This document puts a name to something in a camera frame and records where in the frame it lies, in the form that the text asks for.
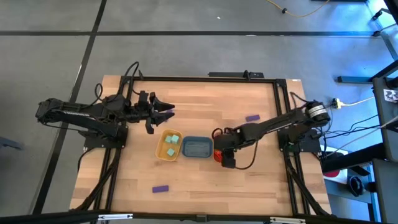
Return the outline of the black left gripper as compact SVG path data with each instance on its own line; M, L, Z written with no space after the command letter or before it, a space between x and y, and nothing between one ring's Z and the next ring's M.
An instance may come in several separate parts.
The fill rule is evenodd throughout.
M145 127L147 133L153 134L154 129L152 127L152 112L154 109L156 111L168 111L174 108L175 106L173 104L160 101L158 97L155 97L154 92L146 93L145 91L140 91L138 94L138 100L131 110L130 122L139 123L140 121L144 120L146 122ZM174 115L175 113L173 112L156 113L154 116L154 124L158 126Z

